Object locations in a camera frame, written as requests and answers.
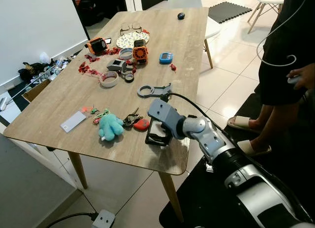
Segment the black frame keychain with key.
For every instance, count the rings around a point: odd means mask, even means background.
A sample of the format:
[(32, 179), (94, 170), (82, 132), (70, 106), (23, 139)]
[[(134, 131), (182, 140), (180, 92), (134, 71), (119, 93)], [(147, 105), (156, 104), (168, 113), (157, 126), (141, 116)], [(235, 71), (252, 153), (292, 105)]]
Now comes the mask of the black frame keychain with key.
[(172, 140), (172, 134), (169, 132), (149, 132), (145, 138), (145, 143), (164, 147), (167, 146)]

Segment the grey hand controller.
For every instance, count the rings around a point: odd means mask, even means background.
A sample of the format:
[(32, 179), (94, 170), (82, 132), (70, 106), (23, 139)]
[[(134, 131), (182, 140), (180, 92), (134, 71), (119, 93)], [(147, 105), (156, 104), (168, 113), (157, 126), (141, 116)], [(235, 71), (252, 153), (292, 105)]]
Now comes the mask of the grey hand controller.
[(289, 77), (286, 81), (288, 82), (288, 84), (295, 85), (298, 82), (300, 82), (301, 79), (302, 79), (301, 75), (296, 75), (296, 76), (293, 76), (293, 77)]

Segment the person's hand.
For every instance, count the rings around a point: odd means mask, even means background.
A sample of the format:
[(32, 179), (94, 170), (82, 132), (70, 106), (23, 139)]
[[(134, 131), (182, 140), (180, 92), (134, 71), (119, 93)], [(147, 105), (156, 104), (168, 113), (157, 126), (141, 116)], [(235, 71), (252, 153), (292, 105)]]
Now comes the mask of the person's hand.
[(315, 86), (315, 64), (309, 64), (299, 69), (291, 70), (287, 78), (296, 75), (301, 75), (302, 79), (297, 84), (293, 85), (294, 89), (308, 89), (311, 90)]

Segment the blue digital timer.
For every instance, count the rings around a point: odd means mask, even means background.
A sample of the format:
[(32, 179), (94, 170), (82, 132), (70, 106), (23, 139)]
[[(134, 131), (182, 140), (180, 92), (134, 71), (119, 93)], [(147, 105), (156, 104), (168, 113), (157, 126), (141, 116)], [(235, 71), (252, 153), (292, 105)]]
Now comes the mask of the blue digital timer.
[(164, 52), (159, 56), (159, 63), (162, 65), (169, 65), (173, 61), (173, 53)]

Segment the grey box device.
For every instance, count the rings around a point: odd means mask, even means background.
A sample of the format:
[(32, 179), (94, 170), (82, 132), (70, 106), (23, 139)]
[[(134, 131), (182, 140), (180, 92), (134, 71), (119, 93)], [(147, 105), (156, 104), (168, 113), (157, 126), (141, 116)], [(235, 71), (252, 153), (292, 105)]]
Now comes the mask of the grey box device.
[(115, 59), (108, 64), (107, 69), (109, 72), (122, 72), (125, 67), (126, 61)]

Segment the large clear tape roll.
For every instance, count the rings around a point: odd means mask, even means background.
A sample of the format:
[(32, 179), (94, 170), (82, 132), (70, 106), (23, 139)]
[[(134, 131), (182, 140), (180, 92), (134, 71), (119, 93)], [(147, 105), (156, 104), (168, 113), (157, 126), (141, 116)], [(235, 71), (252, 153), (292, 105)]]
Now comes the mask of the large clear tape roll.
[(99, 77), (99, 83), (103, 88), (112, 88), (119, 82), (119, 73), (117, 72), (105, 72)]

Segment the white tape roll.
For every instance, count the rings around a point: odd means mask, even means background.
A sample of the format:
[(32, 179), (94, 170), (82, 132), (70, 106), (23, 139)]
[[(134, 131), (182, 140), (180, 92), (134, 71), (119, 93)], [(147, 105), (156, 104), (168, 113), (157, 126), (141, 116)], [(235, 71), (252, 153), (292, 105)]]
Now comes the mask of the white tape roll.
[(128, 61), (133, 57), (133, 48), (123, 48), (119, 52), (118, 59), (122, 61)]

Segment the white card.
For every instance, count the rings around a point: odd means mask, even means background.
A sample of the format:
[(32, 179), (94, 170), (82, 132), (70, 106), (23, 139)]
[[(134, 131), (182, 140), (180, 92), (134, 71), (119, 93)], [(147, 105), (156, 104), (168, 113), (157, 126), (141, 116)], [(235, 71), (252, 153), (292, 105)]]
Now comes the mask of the white card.
[(61, 129), (63, 129), (63, 131), (65, 131), (65, 133), (69, 133), (70, 131), (72, 131), (72, 129), (77, 127), (77, 125), (81, 124), (86, 118), (87, 117), (85, 113), (77, 111), (76, 113), (74, 113), (74, 115), (70, 116), (67, 120), (62, 122), (60, 124), (60, 127)]

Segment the red wrapper pile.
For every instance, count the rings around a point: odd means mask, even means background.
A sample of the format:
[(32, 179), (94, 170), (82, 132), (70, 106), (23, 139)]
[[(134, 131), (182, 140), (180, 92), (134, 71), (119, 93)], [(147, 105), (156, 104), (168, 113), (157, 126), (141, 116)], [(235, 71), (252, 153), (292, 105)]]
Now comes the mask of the red wrapper pile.
[(88, 64), (86, 62), (83, 62), (80, 64), (78, 71), (80, 73), (90, 73), (92, 74), (92, 68), (90, 68), (90, 66), (88, 66)]
[(101, 54), (102, 55), (118, 55), (120, 53), (121, 48), (118, 48), (116, 46), (112, 48), (108, 48), (104, 50)]

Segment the eyeglasses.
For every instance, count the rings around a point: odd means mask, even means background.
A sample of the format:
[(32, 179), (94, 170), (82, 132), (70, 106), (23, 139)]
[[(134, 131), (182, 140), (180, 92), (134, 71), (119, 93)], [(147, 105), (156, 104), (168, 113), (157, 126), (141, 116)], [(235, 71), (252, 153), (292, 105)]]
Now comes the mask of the eyeglasses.
[(122, 23), (120, 25), (119, 35), (123, 36), (126, 33), (140, 33), (142, 32), (143, 28), (138, 22), (132, 22), (132, 23)]

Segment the wooden dining table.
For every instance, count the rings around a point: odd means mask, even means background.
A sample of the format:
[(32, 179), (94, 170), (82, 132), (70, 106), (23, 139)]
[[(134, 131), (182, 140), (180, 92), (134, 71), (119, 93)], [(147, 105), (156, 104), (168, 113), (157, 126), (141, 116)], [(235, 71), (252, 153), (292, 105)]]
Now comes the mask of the wooden dining table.
[[(180, 12), (185, 19), (178, 20)], [(125, 163), (156, 171), (167, 196), (175, 210), (176, 217), (183, 221), (182, 209), (171, 176), (185, 172), (189, 159), (189, 139), (173, 139), (167, 147), (156, 147), (145, 143), (146, 134), (135, 130), (124, 131), (120, 138), (111, 142), (101, 141), (98, 127), (92, 120), (84, 120), (69, 133), (60, 124), (87, 106), (109, 109), (120, 118), (139, 108), (146, 115), (153, 98), (141, 98), (137, 90), (144, 85), (162, 87), (172, 84), (173, 95), (169, 104), (180, 115), (198, 115), (191, 104), (196, 99), (199, 75), (202, 68), (202, 46), (206, 30), (206, 7), (186, 9), (155, 9), (118, 12), (103, 26), (100, 37), (116, 41), (122, 23), (138, 22), (149, 32), (148, 63), (140, 66), (133, 82), (118, 80), (116, 86), (103, 88), (99, 78), (80, 73), (78, 68), (86, 62), (100, 73), (107, 71), (115, 55), (102, 56), (99, 61), (89, 62), (83, 49), (60, 75), (53, 80), (35, 100), (5, 129), (4, 135), (23, 142), (52, 147), (66, 151), (83, 188), (87, 187), (81, 156)], [(170, 65), (159, 63), (164, 52), (173, 53)]]

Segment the cardboard box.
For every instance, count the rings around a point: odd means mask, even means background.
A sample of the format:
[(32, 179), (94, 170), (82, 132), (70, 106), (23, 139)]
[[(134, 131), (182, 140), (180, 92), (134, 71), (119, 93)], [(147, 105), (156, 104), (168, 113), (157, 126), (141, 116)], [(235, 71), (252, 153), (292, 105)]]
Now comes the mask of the cardboard box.
[(49, 84), (51, 80), (45, 79), (40, 84), (34, 86), (33, 88), (30, 88), (28, 91), (25, 91), (22, 96), (27, 102), (32, 102), (42, 91), (45, 89)]

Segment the black clutter bundle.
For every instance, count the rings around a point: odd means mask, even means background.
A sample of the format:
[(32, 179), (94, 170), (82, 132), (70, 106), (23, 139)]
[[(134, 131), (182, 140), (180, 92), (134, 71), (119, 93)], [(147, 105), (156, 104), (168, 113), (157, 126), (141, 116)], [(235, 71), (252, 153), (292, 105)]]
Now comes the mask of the black clutter bundle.
[(42, 73), (46, 67), (49, 66), (49, 64), (43, 64), (39, 62), (36, 62), (34, 64), (23, 62), (23, 64), (24, 68), (18, 71), (19, 77), (23, 80), (23, 82), (31, 82), (34, 76), (39, 76), (39, 74)]

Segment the white power adapter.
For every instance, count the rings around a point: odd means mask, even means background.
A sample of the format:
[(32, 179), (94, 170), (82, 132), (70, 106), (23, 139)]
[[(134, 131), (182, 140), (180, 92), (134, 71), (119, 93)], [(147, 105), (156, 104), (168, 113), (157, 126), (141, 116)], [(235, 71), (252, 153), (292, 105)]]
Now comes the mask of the white power adapter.
[(9, 92), (0, 95), (0, 112), (4, 111), (13, 102), (13, 96)]

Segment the teal plush keychain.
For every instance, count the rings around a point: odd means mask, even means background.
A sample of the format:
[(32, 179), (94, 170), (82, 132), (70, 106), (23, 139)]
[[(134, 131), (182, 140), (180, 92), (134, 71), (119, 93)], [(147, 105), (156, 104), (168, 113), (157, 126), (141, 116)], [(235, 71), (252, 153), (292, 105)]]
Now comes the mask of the teal plush keychain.
[(116, 115), (107, 114), (99, 118), (98, 134), (101, 141), (110, 142), (122, 133), (124, 133), (123, 121)]

